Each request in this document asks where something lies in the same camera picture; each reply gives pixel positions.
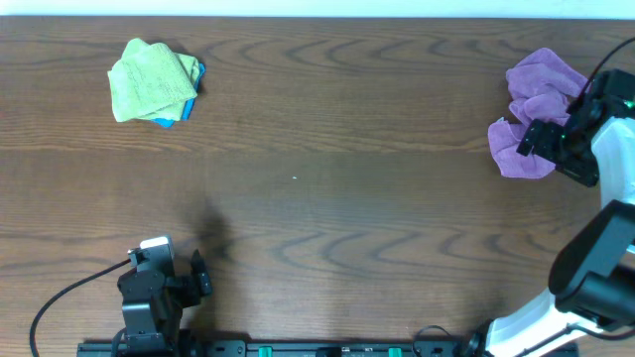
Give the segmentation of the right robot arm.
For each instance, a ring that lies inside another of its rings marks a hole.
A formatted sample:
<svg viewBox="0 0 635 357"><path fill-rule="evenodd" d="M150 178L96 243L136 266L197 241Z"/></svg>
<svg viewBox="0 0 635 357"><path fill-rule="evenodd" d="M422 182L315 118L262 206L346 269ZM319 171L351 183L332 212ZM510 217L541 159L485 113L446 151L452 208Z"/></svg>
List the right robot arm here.
<svg viewBox="0 0 635 357"><path fill-rule="evenodd" d="M596 72L568 113L564 125L532 123L517 152L598 185L601 209L558 254L548 287L516 312L484 323L465 356L567 356L567 345L583 336L619 341L634 334L634 271L621 263L634 250L633 75Z"/></svg>

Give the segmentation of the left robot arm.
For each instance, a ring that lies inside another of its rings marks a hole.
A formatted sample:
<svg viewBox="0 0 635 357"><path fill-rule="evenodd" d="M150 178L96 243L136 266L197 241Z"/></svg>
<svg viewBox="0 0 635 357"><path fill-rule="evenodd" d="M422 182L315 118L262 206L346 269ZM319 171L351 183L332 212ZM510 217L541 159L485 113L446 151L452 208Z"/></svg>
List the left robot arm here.
<svg viewBox="0 0 635 357"><path fill-rule="evenodd" d="M190 272L178 276L166 247L129 252L133 269L117 287L123 297L126 347L121 356L203 356L204 348L192 332L181 328L183 312L212 293L203 256L194 251Z"/></svg>

